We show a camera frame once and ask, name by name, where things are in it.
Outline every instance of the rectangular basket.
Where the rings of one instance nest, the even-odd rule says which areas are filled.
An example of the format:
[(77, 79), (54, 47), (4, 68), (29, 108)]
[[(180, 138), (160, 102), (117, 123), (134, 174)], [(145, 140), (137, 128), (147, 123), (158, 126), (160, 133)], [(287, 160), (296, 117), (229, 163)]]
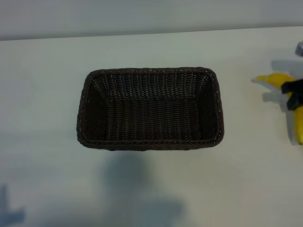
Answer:
[(213, 147), (224, 135), (216, 75), (200, 67), (91, 72), (77, 135), (85, 147), (108, 150)]

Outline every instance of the black clip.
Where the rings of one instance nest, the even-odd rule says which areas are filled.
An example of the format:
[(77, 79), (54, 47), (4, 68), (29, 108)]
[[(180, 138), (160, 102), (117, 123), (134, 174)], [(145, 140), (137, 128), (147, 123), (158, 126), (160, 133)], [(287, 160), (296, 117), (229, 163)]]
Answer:
[(281, 86), (281, 91), (282, 94), (292, 92), (292, 95), (287, 101), (288, 110), (295, 110), (303, 105), (303, 79), (285, 82)]

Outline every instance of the yellow banana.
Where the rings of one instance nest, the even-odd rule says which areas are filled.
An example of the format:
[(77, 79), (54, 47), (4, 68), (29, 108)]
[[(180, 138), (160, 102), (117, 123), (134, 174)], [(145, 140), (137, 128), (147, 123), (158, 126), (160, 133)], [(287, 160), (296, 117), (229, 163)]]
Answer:
[[(281, 90), (285, 82), (295, 81), (292, 76), (286, 73), (273, 73), (268, 76), (257, 76), (256, 81), (264, 81), (277, 89)], [(294, 111), (294, 132), (299, 144), (303, 144), (303, 106), (296, 108)]]

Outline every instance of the basket rim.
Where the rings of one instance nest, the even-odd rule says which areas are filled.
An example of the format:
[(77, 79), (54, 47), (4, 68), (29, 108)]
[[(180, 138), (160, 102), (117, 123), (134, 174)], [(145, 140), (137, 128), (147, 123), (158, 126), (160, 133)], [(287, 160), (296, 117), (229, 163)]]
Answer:
[[(89, 87), (92, 83), (92, 80), (95, 76), (103, 74), (106, 75), (107, 72), (115, 71), (117, 73), (127, 73), (127, 72), (134, 72), (134, 71), (140, 71), (142, 73), (144, 72), (157, 72), (157, 71), (171, 71), (172, 73), (175, 70), (182, 71), (182, 70), (188, 70), (193, 72), (202, 72), (204, 73), (204, 76), (207, 75), (208, 77), (213, 79), (213, 93), (215, 96), (216, 105), (214, 107), (215, 110), (215, 118), (216, 118), (216, 125), (217, 125), (217, 132), (216, 134), (208, 139), (205, 140), (89, 140), (87, 136), (85, 135), (85, 132), (82, 130), (82, 122), (83, 122), (83, 116), (85, 114), (85, 104), (87, 102), (88, 98), (88, 91)], [(203, 67), (181, 67), (181, 68), (125, 68), (125, 69), (105, 69), (105, 70), (95, 70), (91, 72), (85, 79), (84, 82), (84, 88), (82, 90), (81, 99), (80, 99), (80, 105), (79, 105), (79, 112), (77, 116), (77, 138), (78, 141), (85, 147), (88, 148), (106, 148), (106, 146), (110, 145), (131, 145), (131, 146), (142, 146), (149, 147), (153, 144), (163, 144), (163, 145), (184, 145), (186, 148), (188, 145), (199, 145), (199, 148), (204, 147), (213, 147), (218, 145), (224, 136), (224, 123), (223, 123), (223, 112), (222, 112), (222, 103), (220, 98), (220, 90), (219, 90), (219, 84), (217, 81), (216, 74), (208, 68)]]

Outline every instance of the white table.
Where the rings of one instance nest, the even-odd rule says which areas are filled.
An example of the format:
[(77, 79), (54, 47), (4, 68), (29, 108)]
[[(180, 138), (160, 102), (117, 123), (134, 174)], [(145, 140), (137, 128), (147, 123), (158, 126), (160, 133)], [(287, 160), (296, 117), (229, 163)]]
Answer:
[[(19, 226), (302, 226), (303, 148), (290, 144), (279, 106), (263, 102), (268, 90), (251, 82), (272, 60), (300, 60), (302, 39), (303, 27), (282, 27), (1, 41), (0, 184), (10, 210), (25, 209)], [(220, 84), (218, 146), (110, 152), (78, 143), (89, 72), (196, 66)]]

